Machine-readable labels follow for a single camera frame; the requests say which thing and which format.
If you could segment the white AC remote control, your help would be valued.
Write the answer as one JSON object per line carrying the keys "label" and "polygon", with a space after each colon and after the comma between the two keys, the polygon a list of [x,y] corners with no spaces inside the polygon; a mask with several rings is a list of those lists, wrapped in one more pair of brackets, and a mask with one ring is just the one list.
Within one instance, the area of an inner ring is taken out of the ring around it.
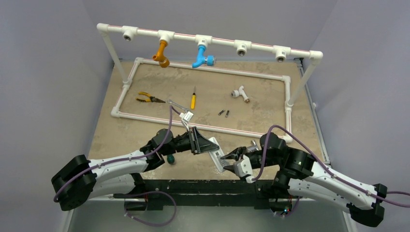
{"label": "white AC remote control", "polygon": [[209,138],[209,140],[210,140],[212,143],[216,144],[216,145],[219,147],[218,150],[210,151],[210,152],[209,152],[209,155],[210,155],[211,159],[213,160],[213,162],[214,162],[214,164],[215,164],[215,166],[216,166],[216,169],[217,169],[220,173],[222,173],[222,172],[226,171],[226,170],[224,169],[224,167],[229,166],[229,165],[231,165],[231,164],[229,163],[228,160],[222,159],[222,157],[223,157],[225,154],[224,154],[224,152],[223,152],[221,146],[219,145],[217,139],[216,139],[215,137],[211,137],[211,138]]}

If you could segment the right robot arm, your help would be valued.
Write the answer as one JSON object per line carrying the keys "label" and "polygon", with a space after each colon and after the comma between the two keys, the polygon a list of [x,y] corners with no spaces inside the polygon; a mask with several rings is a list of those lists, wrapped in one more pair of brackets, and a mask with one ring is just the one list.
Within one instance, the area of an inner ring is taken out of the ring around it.
{"label": "right robot arm", "polygon": [[311,154],[287,146],[272,132],[260,138],[260,145],[260,150],[252,152],[247,147],[238,147],[227,155],[215,152],[215,164],[221,172],[230,171],[249,184],[256,182],[254,169],[277,165],[273,183],[263,189],[269,198],[297,196],[324,201],[369,227],[383,221],[385,209],[378,197],[386,196],[386,186],[361,183],[322,166]]}

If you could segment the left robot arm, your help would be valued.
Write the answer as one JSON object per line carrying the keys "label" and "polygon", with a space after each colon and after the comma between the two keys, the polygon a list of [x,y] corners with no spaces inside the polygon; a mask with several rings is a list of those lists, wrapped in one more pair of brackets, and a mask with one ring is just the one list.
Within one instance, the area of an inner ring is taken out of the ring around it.
{"label": "left robot arm", "polygon": [[170,129],[161,129],[145,146],[122,156],[89,160],[77,155],[52,177],[53,200],[61,210],[69,211],[101,195],[118,193],[137,198],[144,193],[144,184],[136,180],[137,175],[163,165],[165,156],[185,151],[198,155],[219,148],[192,127],[177,136]]}

